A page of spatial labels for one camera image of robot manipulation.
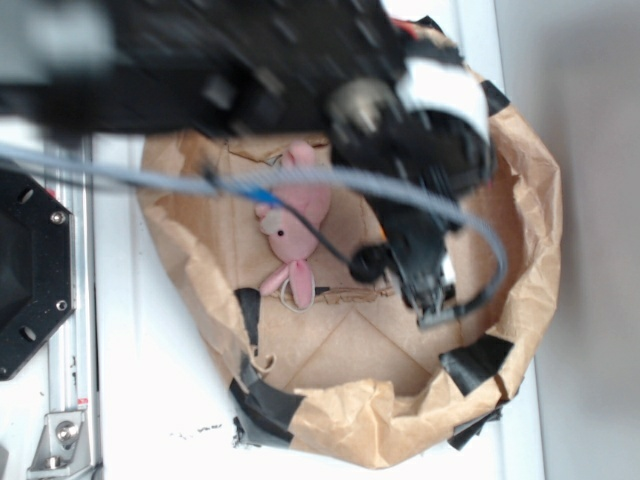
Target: black tape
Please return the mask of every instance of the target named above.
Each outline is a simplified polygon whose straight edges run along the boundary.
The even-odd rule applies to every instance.
[[[493,82],[485,80],[480,84],[480,86],[487,97],[487,103],[489,104],[489,116],[493,117],[496,113],[501,112],[511,104],[511,101],[507,96],[502,93],[498,87],[493,84]]]
[[[231,395],[238,414],[238,438],[242,443],[288,447],[293,435],[288,431],[291,419],[304,400],[300,395],[282,392],[267,385],[248,358],[243,359],[241,377],[249,389],[246,393],[233,380]]]
[[[407,57],[422,57],[437,60],[446,65],[462,65],[464,59],[454,46],[438,46],[428,38],[410,43],[406,47]]]
[[[424,18],[421,18],[416,23],[418,25],[422,25],[423,27],[433,28],[435,30],[438,30],[440,33],[444,35],[444,32],[442,31],[442,28],[440,28],[440,25],[438,25],[436,21],[433,18],[431,18],[429,15],[427,15]]]
[[[511,342],[484,335],[473,345],[443,353],[440,363],[467,396],[498,373],[512,348]]]
[[[456,450],[462,450],[469,440],[474,436],[480,435],[482,429],[487,422],[495,422],[502,418],[502,405],[496,408],[493,412],[478,417],[470,422],[459,425],[453,430],[453,437],[447,442]]]
[[[258,345],[258,322],[260,321],[260,292],[255,288],[239,288],[234,292],[244,317],[244,328],[251,345]]]

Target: brown paper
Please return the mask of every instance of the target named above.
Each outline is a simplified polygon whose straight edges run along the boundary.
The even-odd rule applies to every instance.
[[[277,295],[263,299],[253,363],[271,386],[305,397],[289,427],[292,448],[387,467],[451,437],[456,426],[517,392],[556,305],[560,177],[514,107],[491,118],[491,133],[496,177],[463,202],[494,226],[509,256],[507,280],[486,308],[421,332],[390,285],[354,282],[323,247],[309,262],[316,286],[330,290],[309,311],[290,312]],[[278,155],[293,138],[299,137],[212,141],[177,133],[148,139],[143,165],[172,174],[196,172],[204,162],[229,174],[277,168]],[[329,168],[326,140],[306,140]],[[280,265],[259,232],[253,205],[156,192],[142,192],[140,203],[162,262],[221,375],[240,381],[240,358],[252,349],[233,292],[258,288]],[[381,235],[366,202],[341,190],[333,191],[322,231],[348,254]],[[495,262],[473,232],[450,235],[447,244],[463,302],[489,279]],[[473,343],[487,329],[514,348],[499,375],[465,397],[438,355]]]

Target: pink stuffed bunny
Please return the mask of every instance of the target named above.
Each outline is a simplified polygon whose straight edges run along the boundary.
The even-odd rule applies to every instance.
[[[315,152],[305,142],[293,142],[282,156],[282,167],[309,167],[315,165]],[[286,185],[272,192],[280,200],[302,213],[314,227],[329,211],[331,190],[328,186]],[[269,236],[269,245],[284,262],[260,285],[262,295],[270,295],[289,280],[293,299],[299,309],[307,309],[315,297],[313,273],[307,258],[318,246],[318,240],[290,212],[267,204],[256,206],[260,218],[260,231]]]

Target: black metal bracket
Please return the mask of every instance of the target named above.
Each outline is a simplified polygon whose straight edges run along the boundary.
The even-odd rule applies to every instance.
[[[0,381],[74,309],[73,216],[18,166],[0,171]]]

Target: gray wall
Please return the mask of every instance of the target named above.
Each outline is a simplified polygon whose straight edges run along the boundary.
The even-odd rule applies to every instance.
[[[640,478],[640,2],[496,0],[507,93],[563,170],[537,356],[548,480]]]

